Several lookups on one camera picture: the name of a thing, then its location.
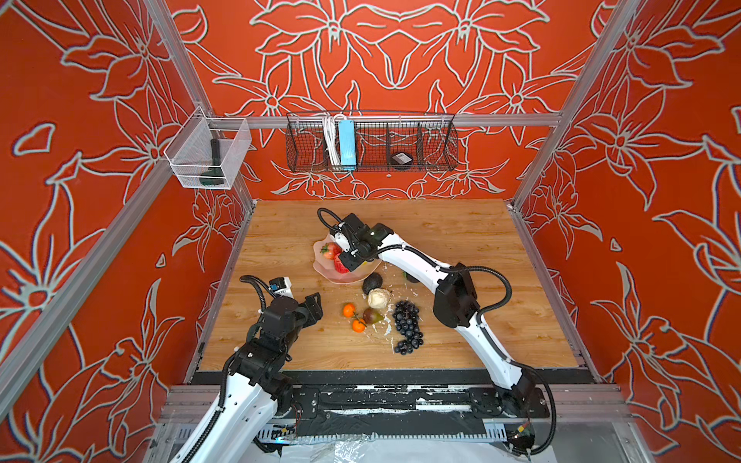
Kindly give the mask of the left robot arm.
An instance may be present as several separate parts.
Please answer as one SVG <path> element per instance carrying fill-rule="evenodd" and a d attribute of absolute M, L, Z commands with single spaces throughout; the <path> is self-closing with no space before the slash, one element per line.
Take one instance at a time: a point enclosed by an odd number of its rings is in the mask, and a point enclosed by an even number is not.
<path fill-rule="evenodd" d="M 225 362 L 219 393 L 174 462 L 237 462 L 275 416 L 293 407 L 293 380 L 283 373 L 304 328 L 323 318 L 321 296 L 272 299 Z"/>

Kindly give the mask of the beige garlic bulb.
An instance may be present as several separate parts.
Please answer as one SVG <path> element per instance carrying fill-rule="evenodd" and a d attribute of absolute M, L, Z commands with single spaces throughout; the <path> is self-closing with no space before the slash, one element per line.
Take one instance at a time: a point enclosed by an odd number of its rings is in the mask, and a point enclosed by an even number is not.
<path fill-rule="evenodd" d="M 376 310 L 386 310 L 392 295 L 387 289 L 371 289 L 368 296 L 367 302 L 370 308 Z"/>

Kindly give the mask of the red apple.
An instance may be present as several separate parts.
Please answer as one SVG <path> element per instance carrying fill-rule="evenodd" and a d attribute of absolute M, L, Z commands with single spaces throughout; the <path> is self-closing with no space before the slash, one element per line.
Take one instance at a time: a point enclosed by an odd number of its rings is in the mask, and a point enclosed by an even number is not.
<path fill-rule="evenodd" d="M 349 273 L 349 270 L 345 267 L 345 265 L 342 263 L 342 261 L 338 257 L 336 257 L 333 260 L 333 262 L 334 262 L 335 270 L 339 274 L 347 274 L 347 273 Z"/>

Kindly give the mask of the dark avocado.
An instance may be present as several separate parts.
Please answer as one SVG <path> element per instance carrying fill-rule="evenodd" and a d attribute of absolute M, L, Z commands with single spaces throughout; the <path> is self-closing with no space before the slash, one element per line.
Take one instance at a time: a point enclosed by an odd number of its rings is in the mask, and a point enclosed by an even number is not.
<path fill-rule="evenodd" d="M 364 281 L 362 285 L 362 291 L 364 294 L 370 294 L 374 289 L 382 289 L 383 277 L 377 273 L 372 272 Z"/>

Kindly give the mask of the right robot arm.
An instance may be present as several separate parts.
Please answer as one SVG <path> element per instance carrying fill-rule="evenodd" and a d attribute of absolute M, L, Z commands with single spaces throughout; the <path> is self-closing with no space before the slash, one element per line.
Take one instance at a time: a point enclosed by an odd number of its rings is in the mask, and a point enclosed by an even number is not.
<path fill-rule="evenodd" d="M 383 224 L 370 227 L 353 213 L 341 218 L 328 208 L 319 208 L 318 219 L 340 246 L 340 262 L 346 269 L 355 270 L 364 262 L 381 260 L 399 268 L 430 290 L 434 296 L 434 316 L 443 325 L 457 331 L 474 350 L 509 413 L 529 417 L 534 402 L 540 398 L 536 386 L 542 385 L 550 416 L 547 436 L 538 445 L 532 430 L 515 430 L 506 438 L 505 449 L 511 455 L 530 459 L 551 446 L 558 418 L 550 385 L 535 368 L 515 361 L 486 321 L 486 314 L 504 308 L 513 297 L 513 287 L 501 272 L 481 265 L 440 262 L 412 247 L 389 227 Z M 475 272 L 499 280 L 505 291 L 502 299 L 482 306 L 472 279 Z"/>

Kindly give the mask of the pink scalloped fruit bowl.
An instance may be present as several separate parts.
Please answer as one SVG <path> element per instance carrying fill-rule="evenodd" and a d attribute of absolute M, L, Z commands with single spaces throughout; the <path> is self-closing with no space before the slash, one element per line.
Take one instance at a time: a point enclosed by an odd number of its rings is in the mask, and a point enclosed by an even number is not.
<path fill-rule="evenodd" d="M 349 285 L 362 282 L 374 273 L 380 264 L 379 260 L 364 262 L 355 270 L 350 271 L 339 258 L 341 250 L 330 235 L 313 244 L 315 254 L 313 268 L 330 283 Z"/>

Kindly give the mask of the red strawberry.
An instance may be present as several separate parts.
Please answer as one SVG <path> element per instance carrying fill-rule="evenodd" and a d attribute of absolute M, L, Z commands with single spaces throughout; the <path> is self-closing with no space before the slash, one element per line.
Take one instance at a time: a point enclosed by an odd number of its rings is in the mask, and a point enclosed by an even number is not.
<path fill-rule="evenodd" d="M 326 260 L 335 260 L 343 252 L 342 247 L 335 242 L 326 242 L 320 249 L 320 256 Z"/>

